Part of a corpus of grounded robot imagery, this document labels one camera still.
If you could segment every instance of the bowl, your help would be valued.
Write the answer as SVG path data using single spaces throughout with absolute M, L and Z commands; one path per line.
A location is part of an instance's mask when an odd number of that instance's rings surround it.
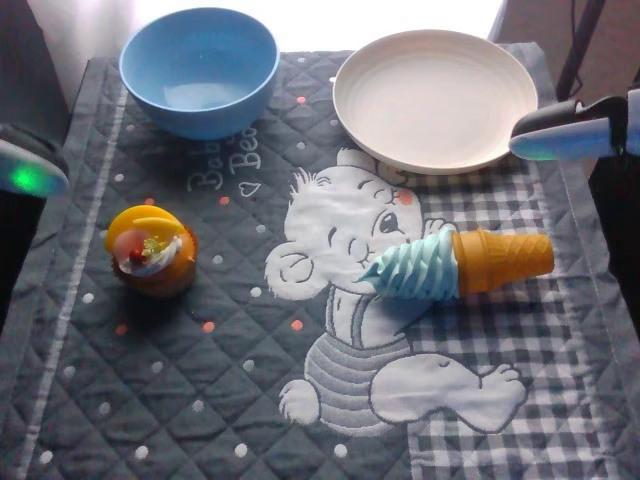
M 214 140 L 260 116 L 273 93 L 279 60 L 273 35 L 256 19 L 222 8 L 194 8 L 135 33 L 120 55 L 120 76 L 160 128 Z
M 401 170 L 450 175 L 509 152 L 513 126 L 538 106 L 527 70 L 481 38 L 439 30 L 398 33 L 351 55 L 333 102 L 351 138 Z

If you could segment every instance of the blue bowl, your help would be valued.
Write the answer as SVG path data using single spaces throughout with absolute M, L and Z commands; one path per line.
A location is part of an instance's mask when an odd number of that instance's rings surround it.
M 195 8 L 134 34 L 120 76 L 162 129 L 195 140 L 227 137 L 260 116 L 273 93 L 280 52 L 267 28 L 243 13 Z

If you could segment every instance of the checkered fabric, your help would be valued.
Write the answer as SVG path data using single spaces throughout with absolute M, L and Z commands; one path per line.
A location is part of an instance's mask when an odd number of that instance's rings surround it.
M 508 49 L 548 95 L 539 49 Z M 21 297 L 33 326 L 0 439 L 0 477 L 616 477 L 562 265 L 435 306 L 408 332 L 416 351 L 447 353 L 479 374 L 501 363 L 520 370 L 528 398 L 502 433 L 474 432 L 442 412 L 350 438 L 290 425 L 278 411 L 279 392 L 302 377 L 324 332 L 327 295 L 274 298 L 265 259 L 284 238 L 294 170 L 335 165 L 352 146 L 330 94 L 347 55 L 285 54 L 255 128 L 209 143 L 160 132 L 127 98 L 114 61 L 90 63 L 67 150 L 79 164 L 71 203 L 42 285 Z M 553 235 L 534 165 L 507 158 L 419 183 L 425 216 L 461 231 Z M 195 284 L 172 302 L 128 292 L 103 249 L 110 220 L 145 200 L 200 241 Z

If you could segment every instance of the plate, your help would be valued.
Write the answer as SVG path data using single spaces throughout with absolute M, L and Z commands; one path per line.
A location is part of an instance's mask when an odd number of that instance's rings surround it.
M 416 173 L 482 168 L 509 152 L 515 123 L 538 107 L 533 80 L 500 47 L 440 30 L 398 33 L 356 51 L 333 103 L 373 157 Z

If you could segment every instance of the green light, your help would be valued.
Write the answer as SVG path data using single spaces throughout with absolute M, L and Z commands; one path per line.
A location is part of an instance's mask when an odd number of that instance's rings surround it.
M 35 192 L 43 189 L 46 176 L 32 166 L 20 166 L 11 173 L 11 183 L 25 192 Z

